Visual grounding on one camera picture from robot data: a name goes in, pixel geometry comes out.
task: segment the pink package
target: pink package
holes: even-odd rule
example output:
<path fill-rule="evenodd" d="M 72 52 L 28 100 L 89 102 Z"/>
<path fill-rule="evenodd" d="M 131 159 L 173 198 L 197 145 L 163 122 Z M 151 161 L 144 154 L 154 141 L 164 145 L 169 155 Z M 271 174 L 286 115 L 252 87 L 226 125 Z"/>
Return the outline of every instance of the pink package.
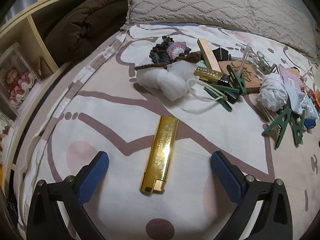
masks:
<path fill-rule="evenodd" d="M 279 65 L 278 71 L 283 78 L 283 82 L 286 84 L 290 84 L 293 87 L 296 87 L 299 91 L 303 88 L 303 83 L 300 78 L 298 78 L 295 74 L 287 71 L 285 67 Z"/>

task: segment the wooden bed frame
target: wooden bed frame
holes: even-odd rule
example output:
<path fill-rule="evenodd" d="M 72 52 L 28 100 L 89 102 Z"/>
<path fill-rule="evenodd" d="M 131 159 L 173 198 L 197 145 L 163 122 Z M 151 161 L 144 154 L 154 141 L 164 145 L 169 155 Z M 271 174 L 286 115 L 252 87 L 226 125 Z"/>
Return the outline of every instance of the wooden bed frame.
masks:
<path fill-rule="evenodd" d="M 43 36 L 50 26 L 84 1 L 41 0 L 18 13 L 0 28 L 0 51 L 5 51 L 17 41 L 20 44 L 22 54 L 28 62 L 33 63 L 41 56 L 53 72 L 53 75 L 41 84 L 41 89 L 37 91 L 23 113 L 15 120 L 16 126 L 7 160 L 2 166 L 1 188 L 6 197 L 8 197 L 9 193 L 11 171 L 15 171 L 16 168 L 14 160 L 17 159 L 15 155 L 20 139 L 22 139 L 23 131 L 44 94 L 70 64 L 65 63 L 62 66 L 57 66 L 43 42 Z"/>

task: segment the black and gold lighter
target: black and gold lighter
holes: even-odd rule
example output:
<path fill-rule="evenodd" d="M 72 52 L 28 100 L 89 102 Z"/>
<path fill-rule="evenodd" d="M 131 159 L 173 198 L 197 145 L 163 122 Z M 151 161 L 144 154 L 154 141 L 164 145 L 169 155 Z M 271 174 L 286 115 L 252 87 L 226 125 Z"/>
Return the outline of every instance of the black and gold lighter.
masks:
<path fill-rule="evenodd" d="M 142 178 L 140 190 L 145 193 L 163 193 L 167 182 L 169 167 L 179 120 L 161 116 L 149 159 Z"/>

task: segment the wooden stick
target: wooden stick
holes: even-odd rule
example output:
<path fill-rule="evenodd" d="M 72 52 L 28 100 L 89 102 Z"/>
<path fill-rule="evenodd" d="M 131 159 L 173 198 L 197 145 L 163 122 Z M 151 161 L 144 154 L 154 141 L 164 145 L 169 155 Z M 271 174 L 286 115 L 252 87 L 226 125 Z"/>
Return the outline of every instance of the wooden stick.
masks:
<path fill-rule="evenodd" d="M 200 51 L 202 53 L 202 56 L 204 58 L 204 61 L 207 65 L 207 68 L 221 72 L 218 61 L 217 61 L 216 57 L 214 56 L 207 40 L 203 39 L 203 38 L 199 38 L 197 43 L 198 43 L 198 46 L 199 46 Z"/>

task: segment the white string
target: white string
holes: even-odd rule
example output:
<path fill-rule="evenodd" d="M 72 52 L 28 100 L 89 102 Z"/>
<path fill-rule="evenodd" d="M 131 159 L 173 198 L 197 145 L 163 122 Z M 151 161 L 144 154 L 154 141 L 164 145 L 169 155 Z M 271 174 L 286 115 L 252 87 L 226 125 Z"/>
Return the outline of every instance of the white string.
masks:
<path fill-rule="evenodd" d="M 217 95 L 217 98 L 214 98 L 214 99 L 209 99 L 209 98 L 201 98 L 199 97 L 198 95 L 196 95 L 196 93 L 194 93 L 194 91 L 191 89 L 190 85 L 189 85 L 189 82 L 192 81 L 194 83 L 197 83 L 203 87 L 206 87 L 208 90 L 210 90 L 212 93 L 214 93 L 215 95 Z M 195 79 L 195 78 L 189 78 L 187 80 L 187 87 L 188 87 L 188 91 L 190 92 L 191 95 L 193 95 L 196 99 L 200 100 L 200 101 L 203 101 L 203 102 L 214 102 L 214 101 L 217 101 L 219 99 L 224 99 L 224 100 L 227 100 L 227 96 L 224 95 L 223 93 L 221 93 L 219 90 L 215 89 L 214 87 L 211 87 L 209 86 L 207 83 L 201 81 L 201 80 L 198 80 L 198 79 Z"/>

